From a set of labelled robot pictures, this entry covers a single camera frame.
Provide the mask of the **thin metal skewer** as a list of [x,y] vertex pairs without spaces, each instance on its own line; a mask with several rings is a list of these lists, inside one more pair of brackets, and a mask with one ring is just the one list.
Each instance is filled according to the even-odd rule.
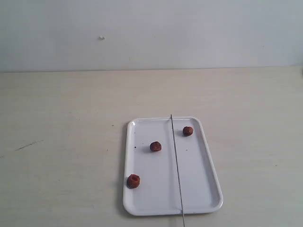
[[177,169],[177,177],[178,177],[178,189],[179,189],[179,196],[180,196],[182,223],[183,223],[183,227],[186,227],[184,206],[183,206],[183,197],[182,197],[182,189],[181,189],[181,181],[180,181],[180,174],[179,174],[179,165],[178,165],[178,154],[177,154],[177,147],[176,147],[176,139],[175,139],[175,131],[174,131],[174,123],[173,123],[172,114],[170,114],[170,121],[171,121],[171,129],[172,129],[172,137],[173,137],[174,153],[175,153],[175,161],[176,161],[176,169]]

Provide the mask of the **white rectangular plastic tray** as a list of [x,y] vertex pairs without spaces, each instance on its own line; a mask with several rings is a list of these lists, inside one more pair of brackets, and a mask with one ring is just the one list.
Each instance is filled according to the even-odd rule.
[[[223,194],[201,122],[193,116],[173,117],[184,214],[212,213]],[[193,134],[183,135],[190,126]],[[158,141],[161,151],[152,152]],[[124,177],[135,174],[140,185],[123,186],[123,205],[134,216],[182,215],[170,117],[137,118],[126,134]]]

